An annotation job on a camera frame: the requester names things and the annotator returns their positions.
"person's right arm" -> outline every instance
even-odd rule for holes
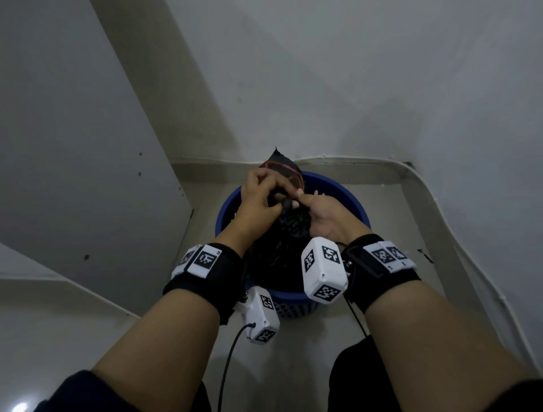
[[[330,196],[300,194],[300,202],[310,207],[311,236],[348,245],[372,233]],[[421,281],[389,289],[368,306],[365,318],[404,412],[482,411],[534,377]]]

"black cable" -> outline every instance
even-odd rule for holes
[[[232,343],[232,347],[230,348],[230,353],[228,354],[228,358],[226,359],[226,365],[224,365],[224,372],[223,372],[223,380],[220,383],[220,390],[219,390],[219,406],[217,407],[217,412],[220,412],[220,408],[223,404],[223,389],[224,389],[224,381],[226,380],[226,371],[228,370],[228,365],[230,364],[230,358],[232,357],[232,352],[234,351],[234,347],[236,345],[236,342],[241,335],[241,332],[243,332],[247,328],[254,328],[256,326],[256,323],[248,323],[243,328],[241,328],[234,339],[234,343]]]
[[[349,303],[349,301],[347,300],[347,298],[345,298],[345,301],[347,302],[347,305],[349,305],[349,309],[351,309],[352,315],[355,317],[356,321],[357,321],[358,324],[360,325],[360,329],[362,329],[362,332],[364,333],[364,337],[367,338],[367,337],[368,337],[368,334],[366,333],[364,327],[362,326],[362,324],[361,324],[360,321],[358,320],[358,316],[356,316],[355,310],[352,308],[352,306],[351,306],[351,304]]]

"white door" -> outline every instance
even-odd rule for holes
[[[143,314],[187,201],[89,2],[0,5],[0,242]]]

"blue basket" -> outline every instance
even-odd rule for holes
[[[364,222],[366,226],[371,228],[370,221],[364,208],[350,191],[339,183],[334,182],[332,179],[328,179],[321,174],[302,172],[302,175],[311,190],[318,190],[319,193],[325,193],[326,195],[335,197],[347,208],[347,210]],[[215,224],[215,236],[222,232],[222,230],[232,221],[240,204],[241,187],[234,190],[223,203]],[[283,318],[294,319],[308,315],[319,305],[317,302],[309,299],[303,292],[281,292],[273,289],[268,289],[268,292],[274,302],[277,314]]]

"forearm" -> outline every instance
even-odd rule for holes
[[[92,371],[143,412],[189,411],[218,329],[213,305],[187,290],[172,290]]]
[[[481,411],[532,377],[423,282],[392,288],[365,316],[403,411]]]

